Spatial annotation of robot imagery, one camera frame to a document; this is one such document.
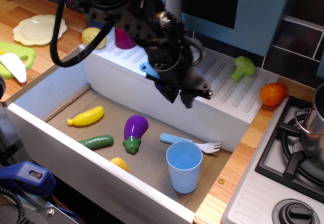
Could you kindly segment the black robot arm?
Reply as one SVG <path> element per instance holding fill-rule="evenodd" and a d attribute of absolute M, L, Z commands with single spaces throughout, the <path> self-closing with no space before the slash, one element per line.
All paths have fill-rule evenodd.
<path fill-rule="evenodd" d="M 210 83 L 195 68 L 204 58 L 203 46 L 187 37 L 184 22 L 168 12 L 161 0 L 77 0 L 77 4 L 103 23 L 100 37 L 120 28 L 145 50 L 148 61 L 140 68 L 168 101 L 181 97 L 191 108 L 194 98 L 211 98 Z"/>

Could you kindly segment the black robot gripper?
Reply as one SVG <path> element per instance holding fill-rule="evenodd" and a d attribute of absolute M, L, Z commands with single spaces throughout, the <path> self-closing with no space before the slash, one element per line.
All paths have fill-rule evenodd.
<path fill-rule="evenodd" d="M 148 55 L 148 64 L 144 66 L 146 78 L 154 81 L 156 89 L 170 103 L 174 103 L 178 93 L 187 109 L 193 107 L 196 97 L 211 98 L 210 83 L 196 70 L 205 56 L 198 39 L 184 37 L 179 48 L 163 41 L 144 50 Z"/>

